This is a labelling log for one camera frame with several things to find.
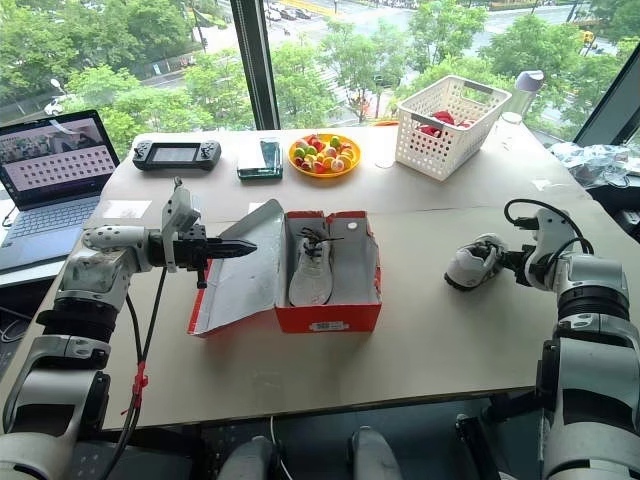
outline paper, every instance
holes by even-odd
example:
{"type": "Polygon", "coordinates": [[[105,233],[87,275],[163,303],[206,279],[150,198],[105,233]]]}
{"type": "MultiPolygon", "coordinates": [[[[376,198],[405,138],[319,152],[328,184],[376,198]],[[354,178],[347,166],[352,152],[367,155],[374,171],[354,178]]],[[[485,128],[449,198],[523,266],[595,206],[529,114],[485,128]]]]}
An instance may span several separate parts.
{"type": "Polygon", "coordinates": [[[151,200],[107,200],[103,218],[142,218],[151,200]]]}

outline red shoe box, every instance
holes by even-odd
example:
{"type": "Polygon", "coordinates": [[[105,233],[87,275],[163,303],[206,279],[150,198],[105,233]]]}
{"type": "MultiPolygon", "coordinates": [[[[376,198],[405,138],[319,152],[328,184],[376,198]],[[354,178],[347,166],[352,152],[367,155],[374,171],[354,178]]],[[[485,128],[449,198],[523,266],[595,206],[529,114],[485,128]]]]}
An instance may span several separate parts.
{"type": "Polygon", "coordinates": [[[284,213],[269,200],[231,228],[223,239],[244,239],[258,249],[240,258],[214,260],[207,288],[200,290],[187,329],[205,337],[257,312],[274,309],[286,333],[370,332],[382,306],[378,245],[366,212],[284,213]],[[299,233],[322,228],[332,241],[333,291],[324,305],[294,307],[289,281],[297,267],[299,233]]]}

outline floor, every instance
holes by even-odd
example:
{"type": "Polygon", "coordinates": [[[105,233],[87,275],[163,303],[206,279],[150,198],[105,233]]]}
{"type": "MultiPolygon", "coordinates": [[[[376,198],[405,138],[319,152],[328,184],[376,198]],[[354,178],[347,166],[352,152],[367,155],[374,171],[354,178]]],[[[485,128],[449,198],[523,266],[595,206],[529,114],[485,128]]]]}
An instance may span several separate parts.
{"type": "MultiPolygon", "coordinates": [[[[3,297],[0,305],[7,305],[8,297],[3,297]]],[[[33,313],[24,309],[20,311],[33,313]]],[[[0,314],[0,329],[5,328],[11,320],[6,313],[0,314]]],[[[19,342],[0,344],[0,378],[18,345],[19,342]]],[[[405,480],[476,480],[470,457],[464,444],[457,438],[454,424],[458,414],[478,416],[488,404],[487,398],[475,398],[346,413],[291,416],[276,418],[274,427],[280,451],[294,480],[349,479],[347,440],[362,425],[369,425],[385,436],[405,480]]],[[[212,477],[215,477],[216,468],[222,465],[236,446],[256,435],[269,437],[268,420],[236,422],[203,430],[213,459],[212,477]]],[[[539,477],[538,421],[539,414],[532,413],[504,424],[485,425],[501,471],[519,480],[539,477]]],[[[99,478],[111,452],[109,444],[78,444],[67,478],[99,478]]],[[[187,480],[190,470],[191,460],[188,458],[130,447],[109,478],[187,480]]],[[[285,478],[282,472],[278,472],[278,476],[285,478]]]]}

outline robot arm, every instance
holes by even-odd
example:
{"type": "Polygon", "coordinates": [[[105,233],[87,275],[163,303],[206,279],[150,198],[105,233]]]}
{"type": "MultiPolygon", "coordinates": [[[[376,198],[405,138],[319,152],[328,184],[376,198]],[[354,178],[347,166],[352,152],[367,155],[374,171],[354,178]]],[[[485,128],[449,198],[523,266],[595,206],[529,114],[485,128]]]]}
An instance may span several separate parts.
{"type": "Polygon", "coordinates": [[[640,336],[622,266],[594,256],[566,213],[544,206],[513,220],[509,205],[507,219],[531,230],[536,244],[508,251],[495,234],[481,236],[457,252],[445,278],[468,290],[504,267],[517,283],[556,294],[558,323],[544,343],[534,397],[548,423],[543,478],[640,478],[640,336]],[[583,253],[572,251],[577,242],[583,253]]]}
{"type": "Polygon", "coordinates": [[[189,191],[176,187],[163,209],[161,230],[104,226],[87,230],[67,262],[52,310],[34,339],[6,400],[0,436],[0,478],[64,478],[78,438],[102,426],[110,378],[102,373],[116,317],[131,277],[153,267],[195,270],[198,288],[211,258],[247,255],[242,240],[207,238],[189,191]]]}

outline white sneaker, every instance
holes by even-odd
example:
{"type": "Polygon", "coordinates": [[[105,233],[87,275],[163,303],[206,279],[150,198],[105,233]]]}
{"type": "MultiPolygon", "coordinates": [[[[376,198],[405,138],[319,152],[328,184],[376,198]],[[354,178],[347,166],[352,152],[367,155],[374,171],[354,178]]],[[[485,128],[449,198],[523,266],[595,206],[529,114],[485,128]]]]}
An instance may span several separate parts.
{"type": "Polygon", "coordinates": [[[289,284],[289,301],[293,306],[323,305],[333,290],[329,257],[331,241],[315,242],[307,237],[298,244],[298,268],[289,284]]]}

